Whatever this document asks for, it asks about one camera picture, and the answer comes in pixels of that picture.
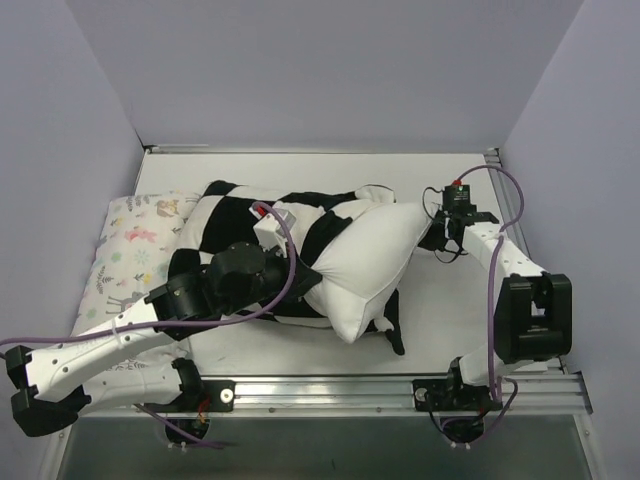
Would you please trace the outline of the black white checkered pillowcase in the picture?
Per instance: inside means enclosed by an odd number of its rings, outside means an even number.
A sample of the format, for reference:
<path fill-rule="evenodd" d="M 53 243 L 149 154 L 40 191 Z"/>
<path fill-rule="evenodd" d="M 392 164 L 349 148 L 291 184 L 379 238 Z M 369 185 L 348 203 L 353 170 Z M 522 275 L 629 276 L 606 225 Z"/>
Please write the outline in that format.
<path fill-rule="evenodd" d="M 365 185 L 338 194 L 284 192 L 232 184 L 210 183 L 197 202 L 172 254 L 169 277 L 195 271 L 214 255 L 239 242 L 257 243 L 252 205 L 258 201 L 291 213 L 291 236 L 298 267 L 317 273 L 317 283 L 304 294 L 287 299 L 264 319 L 309 328 L 332 328 L 344 340 L 382 332 L 398 355 L 405 352 L 399 320 L 397 286 L 409 253 L 397 243 L 385 249 L 385 263 L 369 273 L 354 273 L 347 263 L 358 254 L 371 257 L 382 245 L 379 232 L 361 227 L 392 210 L 396 196 L 382 185 Z"/>

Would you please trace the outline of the white pillow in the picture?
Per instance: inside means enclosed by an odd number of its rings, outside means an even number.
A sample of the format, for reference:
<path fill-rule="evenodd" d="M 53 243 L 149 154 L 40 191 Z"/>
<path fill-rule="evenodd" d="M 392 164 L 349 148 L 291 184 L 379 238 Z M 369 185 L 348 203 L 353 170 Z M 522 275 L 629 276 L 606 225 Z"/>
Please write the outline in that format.
<path fill-rule="evenodd" d="M 349 344 L 370 324 L 393 329 L 384 308 L 430 224 L 420 204 L 398 202 L 388 187 L 365 185 L 340 194 L 299 250 L 300 259 L 321 275 L 305 301 Z"/>

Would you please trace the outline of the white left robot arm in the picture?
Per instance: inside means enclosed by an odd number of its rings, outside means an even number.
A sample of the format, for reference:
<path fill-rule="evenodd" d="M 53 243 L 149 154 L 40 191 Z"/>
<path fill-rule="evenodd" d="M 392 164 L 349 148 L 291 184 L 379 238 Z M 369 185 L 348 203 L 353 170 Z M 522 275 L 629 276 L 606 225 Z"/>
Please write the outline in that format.
<path fill-rule="evenodd" d="M 156 367 L 117 370 L 149 350 L 174 345 L 219 326 L 254 318 L 295 302 L 321 281 L 296 253 L 239 242 L 207 265 L 176 275 L 129 309 L 78 337 L 16 340 L 5 354 L 16 388 L 14 421 L 29 437 L 58 432 L 96 410 L 136 403 L 170 412 L 192 411 L 207 397 L 195 363 L 186 358 Z"/>

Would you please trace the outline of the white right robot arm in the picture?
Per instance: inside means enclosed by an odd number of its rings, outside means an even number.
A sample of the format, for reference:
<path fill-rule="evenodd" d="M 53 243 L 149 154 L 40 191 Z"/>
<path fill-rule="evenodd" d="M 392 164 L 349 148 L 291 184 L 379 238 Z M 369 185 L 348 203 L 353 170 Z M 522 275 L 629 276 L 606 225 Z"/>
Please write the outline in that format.
<path fill-rule="evenodd" d="M 531 260 L 506 233 L 507 227 L 471 201 L 459 180 L 440 191 L 439 206 L 428 206 L 429 228 L 419 246 L 471 256 L 487 271 L 487 341 L 456 360 L 455 377 L 443 385 L 446 402 L 465 409 L 486 387 L 498 399 L 511 372 L 566 355 L 572 347 L 573 292 L 565 274 L 552 274 Z"/>

